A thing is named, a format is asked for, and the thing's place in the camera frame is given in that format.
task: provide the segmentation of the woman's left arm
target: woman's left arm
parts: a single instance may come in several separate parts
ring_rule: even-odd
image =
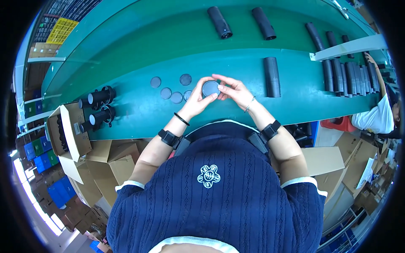
[[[209,80],[215,79],[212,77],[203,77],[198,81],[190,98],[177,113],[186,122],[189,122],[192,117],[200,114],[210,103],[217,99],[217,94],[211,94],[203,99],[202,87],[203,84]],[[186,127],[187,125],[183,121],[176,116],[173,116],[163,129],[180,137],[183,135]],[[150,181],[158,167],[167,160],[172,151],[173,148],[163,143],[161,137],[156,135],[139,156],[138,161],[135,164],[134,172],[129,180],[145,185]]]

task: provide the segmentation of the woman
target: woman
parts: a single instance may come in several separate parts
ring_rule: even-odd
[[[220,95],[202,99],[203,83],[216,79]],[[309,177],[294,138],[278,128],[241,81],[218,74],[200,79],[164,131],[181,136],[192,117],[227,98],[250,114],[259,131],[270,129],[263,133],[280,179],[266,151],[247,140],[256,134],[253,128],[235,122],[206,125],[188,135],[191,144],[169,160],[173,148],[166,143],[172,143],[161,131],[166,143],[155,136],[129,181],[116,187],[107,226],[114,252],[316,251],[327,193]]]
[[[401,101],[398,100],[392,106],[390,105],[384,79],[382,78],[378,65],[368,53],[365,53],[365,55],[368,61],[373,63],[375,71],[377,72],[382,99],[378,102],[377,106],[370,111],[353,114],[352,125],[360,130],[368,130],[375,134],[389,134],[394,131],[395,124],[399,124],[400,122]]]

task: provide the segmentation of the white trim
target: white trim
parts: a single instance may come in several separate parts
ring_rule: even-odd
[[[318,183],[316,182],[316,179],[310,176],[304,176],[304,177],[298,177],[296,179],[291,179],[285,182],[284,184],[281,185],[281,188],[286,187],[287,185],[292,185],[292,184],[297,184],[297,183],[312,183],[315,185],[318,194],[327,197],[328,192],[327,191],[320,191],[318,190]]]
[[[209,238],[201,238],[201,237],[194,237],[194,236],[176,236],[164,239],[160,243],[158,243],[155,247],[153,247],[149,253],[158,253],[162,251],[164,245],[172,245],[172,244],[179,244],[179,243],[190,243],[195,245],[202,245],[214,248],[219,250],[223,253],[239,253],[232,245],[227,243],[209,239]]]
[[[142,188],[142,189],[145,189],[145,185],[144,185],[144,184],[141,184],[140,182],[128,180],[128,181],[125,181],[122,185],[116,186],[116,187],[115,187],[115,191],[121,190],[122,187],[124,187],[124,186],[126,186],[126,185],[135,185],[135,186],[138,186],[138,187],[140,187],[140,188]]]
[[[235,120],[224,119],[224,120],[221,120],[221,121],[215,121],[215,122],[211,122],[211,123],[205,124],[205,125],[203,125],[202,127],[199,127],[199,128],[197,128],[197,129],[195,129],[194,131],[191,131],[191,132],[190,132],[189,134],[187,134],[185,137],[189,136],[190,134],[192,134],[193,132],[197,131],[198,129],[205,127],[206,125],[211,125],[211,124],[215,124],[215,123],[222,123],[222,122],[232,122],[232,123],[235,123],[235,124],[238,124],[238,125],[241,125],[241,126],[250,128],[250,129],[252,129],[253,131],[255,131],[255,132],[257,132],[257,133],[260,133],[257,129],[254,129],[253,127],[250,127],[250,126],[248,126],[248,125],[239,123],[239,122],[237,122],[237,121],[235,121]]]

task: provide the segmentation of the red stool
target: red stool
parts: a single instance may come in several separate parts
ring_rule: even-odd
[[[336,119],[334,123],[332,123],[329,119],[322,120],[321,127],[336,129],[344,132],[353,132],[356,130],[356,128],[350,122],[349,116],[340,117]]]

